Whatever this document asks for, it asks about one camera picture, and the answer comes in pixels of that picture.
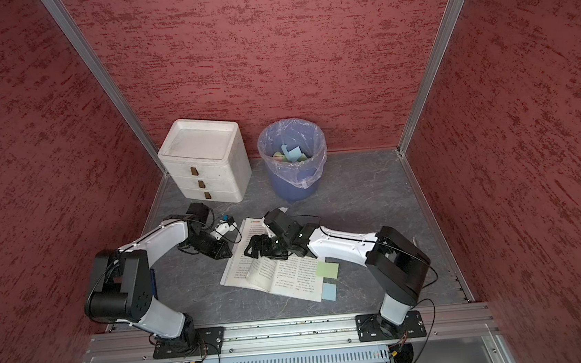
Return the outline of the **science magazine book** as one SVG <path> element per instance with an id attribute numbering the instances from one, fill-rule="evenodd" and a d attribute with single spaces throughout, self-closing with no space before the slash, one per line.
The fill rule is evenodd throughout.
<path id="1" fill-rule="evenodd" d="M 262 219 L 247 218 L 240 227 L 242 240 L 233 247 L 233 255 L 223 272 L 220 284 L 264 293 L 321 302 L 323 278 L 318 276 L 320 260 L 291 255 L 288 260 L 266 257 L 254 259 L 244 255 L 251 237 L 267 235 Z"/>

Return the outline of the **green sticky note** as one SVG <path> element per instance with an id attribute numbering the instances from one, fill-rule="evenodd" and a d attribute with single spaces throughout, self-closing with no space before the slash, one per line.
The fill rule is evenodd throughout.
<path id="1" fill-rule="evenodd" d="M 330 279 L 337 279 L 338 278 L 338 271 L 339 271 L 339 264 L 337 263 L 328 263 L 326 261 L 317 263 L 316 267 L 316 277 L 318 278 L 330 278 Z"/>

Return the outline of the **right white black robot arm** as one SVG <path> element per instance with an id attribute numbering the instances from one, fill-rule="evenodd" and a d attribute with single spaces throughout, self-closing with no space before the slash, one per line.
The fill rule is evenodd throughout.
<path id="1" fill-rule="evenodd" d="M 243 254 L 251 259 L 286 261 L 296 255 L 366 267 L 385 292 L 376 318 L 383 332 L 404 325 L 432 269 L 430 258 L 390 226 L 377 233 L 340 232 L 323 225 L 301 224 L 280 209 L 268 212 L 264 224 L 269 232 L 251 237 L 243 246 Z"/>

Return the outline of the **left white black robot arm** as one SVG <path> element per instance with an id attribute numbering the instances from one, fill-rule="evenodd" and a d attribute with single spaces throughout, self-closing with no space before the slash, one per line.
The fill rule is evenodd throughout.
<path id="1" fill-rule="evenodd" d="M 221 260 L 232 256 L 228 237 L 237 225 L 231 216 L 214 217 L 203 203 L 171 215 L 156 228 L 118 249 L 96 254 L 84 313 L 96 323 L 127 324 L 148 332 L 159 348 L 191 353 L 203 342 L 193 319 L 159 302 L 151 269 L 170 250 Z"/>

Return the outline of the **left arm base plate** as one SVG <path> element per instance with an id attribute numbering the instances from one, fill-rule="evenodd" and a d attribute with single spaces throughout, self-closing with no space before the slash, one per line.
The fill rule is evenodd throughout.
<path id="1" fill-rule="evenodd" d="M 213 326 L 196 329 L 191 339 L 186 333 L 176 339 L 156 339 L 153 359 L 166 360 L 186 358 L 187 356 L 208 356 L 221 351 L 225 327 Z"/>

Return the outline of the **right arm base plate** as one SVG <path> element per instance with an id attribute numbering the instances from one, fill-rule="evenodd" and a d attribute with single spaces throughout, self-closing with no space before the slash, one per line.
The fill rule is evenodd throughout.
<path id="1" fill-rule="evenodd" d="M 357 315 L 354 319 L 360 342 L 426 337 L 426 328 L 422 316 L 417 310 L 408 311 L 400 325 L 393 324 L 375 313 Z"/>

